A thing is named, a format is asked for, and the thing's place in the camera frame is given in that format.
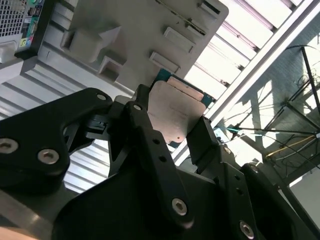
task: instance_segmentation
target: black plastic part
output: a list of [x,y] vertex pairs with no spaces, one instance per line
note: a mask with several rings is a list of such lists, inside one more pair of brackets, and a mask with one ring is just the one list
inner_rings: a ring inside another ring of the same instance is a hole
[[58,215],[52,239],[222,240],[232,239],[224,225],[216,185],[178,170],[194,209],[193,226],[176,232],[162,215],[153,184],[140,167],[128,168],[76,197]]
[[[97,95],[105,96],[101,100]],[[50,193],[57,189],[67,171],[70,159],[70,147],[65,139],[64,129],[75,126],[69,136],[78,141],[73,150],[90,144],[90,140],[80,141],[75,136],[79,125],[88,114],[108,108],[111,98],[94,88],[76,92],[53,102],[20,113],[0,121],[0,138],[13,139],[18,149],[11,154],[0,154],[0,187],[25,193]],[[45,164],[38,160],[43,149],[53,149],[59,154],[54,164]]]
[[248,186],[256,225],[267,240],[316,240],[318,239],[298,217],[278,190],[257,168],[245,164],[244,173]]

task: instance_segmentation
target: black metal bracket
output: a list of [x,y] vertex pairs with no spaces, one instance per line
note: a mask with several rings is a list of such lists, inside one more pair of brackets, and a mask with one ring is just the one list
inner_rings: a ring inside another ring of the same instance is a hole
[[219,186],[234,239],[259,239],[245,176],[230,149],[219,145],[208,119],[201,117],[187,135],[191,161],[197,173]]
[[80,124],[111,104],[104,92],[87,88],[2,120],[0,187],[29,194],[56,190],[70,164],[69,148],[92,142],[76,137]]

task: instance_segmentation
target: screw hole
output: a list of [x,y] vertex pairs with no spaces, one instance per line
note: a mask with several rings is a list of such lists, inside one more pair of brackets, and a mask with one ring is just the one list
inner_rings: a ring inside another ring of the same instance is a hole
[[155,144],[160,144],[160,141],[158,139],[153,139],[152,140]]
[[250,229],[249,229],[247,226],[244,226],[244,227],[243,227],[243,230],[244,230],[244,232],[245,232],[246,234],[250,234],[250,233],[251,233]]
[[159,160],[160,160],[161,162],[163,162],[163,163],[167,161],[167,159],[166,159],[164,156],[160,156],[160,157],[159,157]]
[[10,143],[8,143],[8,142],[4,142],[4,143],[1,143],[0,144],[0,148],[2,148],[2,149],[10,149],[12,147],[12,145],[10,144]]
[[240,196],[244,195],[244,192],[240,188],[236,188],[236,191]]
[[43,157],[53,159],[54,155],[51,152],[45,152],[43,153]]

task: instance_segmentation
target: metal rod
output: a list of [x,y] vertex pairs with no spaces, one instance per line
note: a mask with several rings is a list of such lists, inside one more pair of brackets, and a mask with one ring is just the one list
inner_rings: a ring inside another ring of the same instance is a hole
[[319,130],[320,127],[314,123],[310,118],[308,118],[307,116],[305,116],[304,114],[302,114],[298,109],[296,109],[294,106],[292,106],[290,103],[287,103],[286,106],[288,107],[288,109],[290,109],[297,117],[299,117],[300,119],[306,121],[310,126],[312,126],[313,128],[315,128],[316,130]]
[[248,131],[255,131],[255,132],[263,132],[263,133],[281,133],[281,134],[297,134],[297,135],[315,135],[314,132],[308,131],[289,131],[289,130],[278,130],[278,129],[261,129],[261,128],[247,128],[247,127],[237,127],[238,130],[248,130]]
[[315,85],[314,76],[312,76],[312,72],[311,72],[311,68],[310,68],[310,65],[309,65],[309,60],[308,60],[308,57],[307,57],[307,53],[306,53],[305,47],[303,46],[301,48],[301,50],[302,50],[302,55],[303,55],[304,63],[305,63],[305,66],[306,66],[306,70],[308,72],[308,77],[309,77],[309,82],[311,84],[311,89],[312,89],[312,92],[313,92],[313,95],[314,95],[316,108],[318,109],[318,112],[319,112],[319,115],[320,115],[320,101],[319,101],[319,97],[318,97],[318,93],[317,93],[317,88],[316,88],[316,85]]
[[296,214],[300,217],[300,219],[304,222],[304,224],[309,228],[309,230],[317,236],[317,238],[320,238],[320,231],[315,222],[312,220],[310,215],[307,213],[307,211],[304,209],[304,207],[301,205],[299,200],[296,198],[296,196],[293,194],[293,192],[290,190],[290,188],[285,184],[284,180],[280,176],[279,172],[275,169],[275,167],[270,164],[269,162],[265,163],[268,167],[273,169],[277,179],[277,184],[282,190],[282,193],[288,200],[288,202],[291,204],[292,208],[296,212]]

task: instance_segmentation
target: metal beam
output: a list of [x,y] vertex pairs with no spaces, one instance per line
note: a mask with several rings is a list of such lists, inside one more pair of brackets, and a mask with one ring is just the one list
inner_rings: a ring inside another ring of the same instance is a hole
[[288,185],[284,182],[284,180],[281,178],[278,171],[274,168],[272,164],[269,162],[265,163],[269,168],[271,168],[277,179],[277,184],[282,190],[284,196],[288,200],[288,202],[291,204],[292,208],[296,212],[296,214],[301,218],[301,220],[304,222],[304,224],[309,228],[309,230],[317,237],[317,239],[320,238],[320,231],[313,219],[310,217],[310,215],[307,213],[307,211],[304,209],[304,207],[301,205],[299,200],[296,198],[296,196],[292,193]]
[[320,115],[320,101],[319,101],[319,97],[318,97],[318,93],[317,93],[317,88],[316,88],[316,85],[315,85],[315,79],[314,79],[314,76],[312,75],[312,72],[311,72],[311,68],[310,68],[310,64],[309,64],[309,60],[308,60],[308,57],[307,57],[307,53],[306,53],[305,47],[303,46],[301,48],[301,50],[302,50],[304,63],[305,63],[305,66],[306,66],[306,71],[308,73],[309,82],[311,84],[312,93],[313,93],[314,100],[315,100],[315,103],[316,103],[316,108],[318,109],[318,112],[319,112],[319,115]]
[[[304,0],[297,7],[205,115],[210,118],[211,126],[214,127],[221,121],[224,115],[319,12],[320,0]],[[172,158],[179,166],[188,155],[189,149],[185,140],[172,153]]]
[[316,130],[319,130],[320,127],[313,122],[310,118],[302,114],[299,110],[297,110],[294,106],[292,106],[289,102],[286,104],[288,109],[290,109],[297,117],[299,117],[301,120],[307,122],[311,127],[315,128]]

